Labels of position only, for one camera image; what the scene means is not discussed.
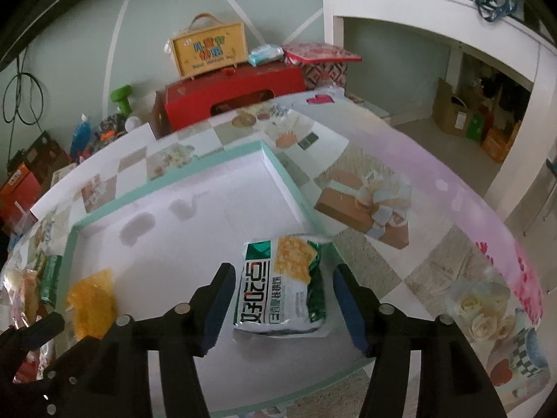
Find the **brown handle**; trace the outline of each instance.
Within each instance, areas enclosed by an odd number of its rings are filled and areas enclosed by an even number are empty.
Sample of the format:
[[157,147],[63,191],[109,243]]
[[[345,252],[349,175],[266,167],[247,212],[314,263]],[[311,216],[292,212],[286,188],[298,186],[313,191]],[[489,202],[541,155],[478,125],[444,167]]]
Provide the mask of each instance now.
[[208,19],[213,19],[215,22],[217,22],[219,25],[222,25],[222,22],[220,20],[218,20],[214,15],[209,14],[209,13],[201,13],[201,14],[197,14],[193,20],[191,21],[191,23],[189,24],[189,28],[188,31],[191,30],[191,27],[193,26],[193,24],[195,22],[197,22],[199,19],[203,19],[204,17],[208,18]]

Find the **white stripe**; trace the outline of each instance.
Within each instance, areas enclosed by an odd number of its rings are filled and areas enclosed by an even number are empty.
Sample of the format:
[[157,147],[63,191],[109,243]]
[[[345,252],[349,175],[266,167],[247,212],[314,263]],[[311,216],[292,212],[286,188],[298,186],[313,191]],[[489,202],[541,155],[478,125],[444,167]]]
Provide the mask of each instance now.
[[323,14],[323,8],[317,11],[314,15],[311,15],[303,24],[301,24],[296,31],[294,31],[290,36],[288,36],[282,43],[286,44],[292,42],[296,39],[302,31],[309,27],[321,14]]
[[255,28],[255,25],[253,24],[253,22],[250,20],[250,18],[247,16],[246,12],[240,7],[240,5],[236,2],[236,0],[226,0],[228,2],[228,4],[230,6],[232,6],[232,9],[234,11],[236,11],[236,13],[239,15],[239,17],[242,19],[242,21],[244,22],[244,24],[248,27],[248,29],[252,32],[252,34],[255,36],[255,38],[257,39],[257,41],[260,44],[265,44],[265,40],[263,39],[263,36],[261,36],[261,33],[257,30],[257,28]]
[[25,30],[23,30],[23,32],[17,37],[15,42],[9,47],[8,51],[4,54],[4,56],[2,57],[2,60],[0,60],[0,61],[4,61],[4,58],[6,58],[7,54],[10,52],[10,50],[13,48],[13,46],[15,46],[17,44],[17,42],[21,39],[21,36],[23,36],[25,33],[27,33],[29,31],[29,29],[37,23],[37,20],[40,19],[42,16],[44,16],[44,14],[46,14],[48,11],[50,11],[52,6],[56,5],[59,1],[60,0],[56,0],[54,3],[49,5],[48,8],[46,8],[43,12],[41,12],[38,15],[38,17],[36,19],[34,19]]
[[110,40],[110,48],[108,49],[107,67],[105,68],[105,80],[102,86],[102,119],[108,117],[108,98],[110,94],[110,76],[112,74],[112,63],[114,62],[114,52],[116,51],[116,43],[118,42],[118,35],[120,34],[120,28],[122,27],[122,22],[124,21],[124,15],[126,14],[127,5],[130,0],[123,0],[122,7],[118,13],[118,18],[116,19],[116,24],[114,25],[114,31],[112,32],[112,39]]

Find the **white paper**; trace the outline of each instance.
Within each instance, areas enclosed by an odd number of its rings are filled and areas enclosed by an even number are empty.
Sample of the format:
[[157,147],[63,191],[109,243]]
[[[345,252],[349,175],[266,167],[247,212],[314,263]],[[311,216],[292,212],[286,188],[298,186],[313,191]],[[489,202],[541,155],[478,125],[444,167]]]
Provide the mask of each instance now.
[[466,113],[459,111],[456,115],[455,129],[464,129],[464,123],[466,122]]

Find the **dark cardboard box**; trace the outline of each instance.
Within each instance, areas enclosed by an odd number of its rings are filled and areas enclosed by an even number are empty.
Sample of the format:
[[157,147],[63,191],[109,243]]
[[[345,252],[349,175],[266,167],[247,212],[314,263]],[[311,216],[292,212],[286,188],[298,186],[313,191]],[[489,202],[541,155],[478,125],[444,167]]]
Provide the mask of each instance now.
[[481,96],[473,88],[464,87],[458,97],[466,108],[452,103],[452,96],[452,86],[440,78],[433,103],[433,119],[443,132],[466,138],[470,123],[482,102]]

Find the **yellow snack package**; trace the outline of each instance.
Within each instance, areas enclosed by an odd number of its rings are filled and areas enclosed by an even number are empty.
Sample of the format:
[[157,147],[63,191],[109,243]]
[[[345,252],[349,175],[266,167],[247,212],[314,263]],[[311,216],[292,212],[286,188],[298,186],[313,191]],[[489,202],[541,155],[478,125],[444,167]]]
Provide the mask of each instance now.
[[71,286],[66,295],[66,307],[73,309],[73,332],[77,341],[86,336],[102,339],[118,317],[112,270],[101,270]]

